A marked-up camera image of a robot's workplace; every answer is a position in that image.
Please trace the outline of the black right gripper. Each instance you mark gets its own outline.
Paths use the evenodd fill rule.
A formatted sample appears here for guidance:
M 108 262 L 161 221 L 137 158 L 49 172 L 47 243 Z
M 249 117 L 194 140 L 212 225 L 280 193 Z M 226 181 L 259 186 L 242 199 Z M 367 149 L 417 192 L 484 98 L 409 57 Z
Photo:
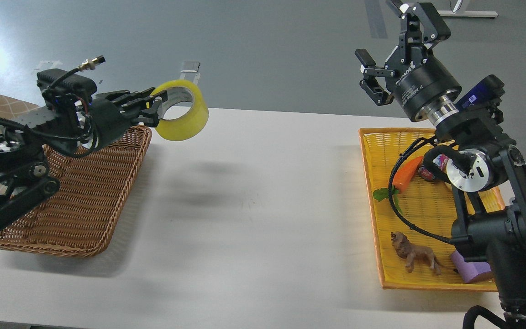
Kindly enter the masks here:
M 430 2 L 407 4 L 387 0 L 386 3 L 400 19 L 399 45 L 385 61 L 388 68 L 378 66 L 366 49 L 355 50 L 363 74 L 359 85 L 376 105 L 386 106 L 394 98 L 411 121 L 422 121 L 422 108 L 441 96 L 454 101 L 462 91 L 433 51 L 423 46 L 433 47 L 449 39 L 452 33 Z M 378 77 L 385 78 L 390 93 L 378 83 Z

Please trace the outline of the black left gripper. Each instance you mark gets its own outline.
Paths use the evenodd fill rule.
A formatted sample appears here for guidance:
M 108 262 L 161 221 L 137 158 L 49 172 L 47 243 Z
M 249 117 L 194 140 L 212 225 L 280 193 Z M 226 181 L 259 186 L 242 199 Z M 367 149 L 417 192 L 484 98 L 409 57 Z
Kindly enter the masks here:
M 96 94 L 89 106 L 90 122 L 97 139 L 93 150 L 100 150 L 120 139 L 129 127 L 157 127 L 161 120 L 159 111 L 163 101 L 167 100 L 168 92 L 157 89 Z M 126 109 L 126 117 L 121 112 L 122 108 Z

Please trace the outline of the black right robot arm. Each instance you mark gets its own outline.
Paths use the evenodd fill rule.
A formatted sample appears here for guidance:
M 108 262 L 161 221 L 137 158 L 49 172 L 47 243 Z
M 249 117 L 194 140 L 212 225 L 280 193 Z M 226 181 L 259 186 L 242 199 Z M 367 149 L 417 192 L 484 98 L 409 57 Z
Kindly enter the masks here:
M 356 51 L 360 86 L 379 106 L 397 101 L 411 121 L 428 119 L 436 128 L 435 137 L 401 154 L 392 173 L 422 144 L 433 145 L 426 168 L 452 186 L 458 217 L 450 238 L 426 235 L 454 245 L 466 261 L 489 262 L 504 311 L 503 320 L 471 311 L 464 325 L 485 316 L 501 328 L 526 329 L 526 164 L 500 127 L 504 85 L 489 75 L 460 96 L 461 86 L 433 55 L 451 35 L 433 4 L 390 5 L 400 19 L 399 43 L 384 66 Z

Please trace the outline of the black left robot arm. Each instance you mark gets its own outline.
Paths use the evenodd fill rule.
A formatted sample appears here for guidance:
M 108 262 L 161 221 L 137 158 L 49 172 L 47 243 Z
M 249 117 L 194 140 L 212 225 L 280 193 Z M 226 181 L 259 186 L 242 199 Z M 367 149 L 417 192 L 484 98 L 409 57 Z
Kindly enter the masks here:
M 60 189 L 43 147 L 83 158 L 120 139 L 132 126 L 156 127 L 166 91 L 92 92 L 47 87 L 46 106 L 14 119 L 0 118 L 0 231 Z

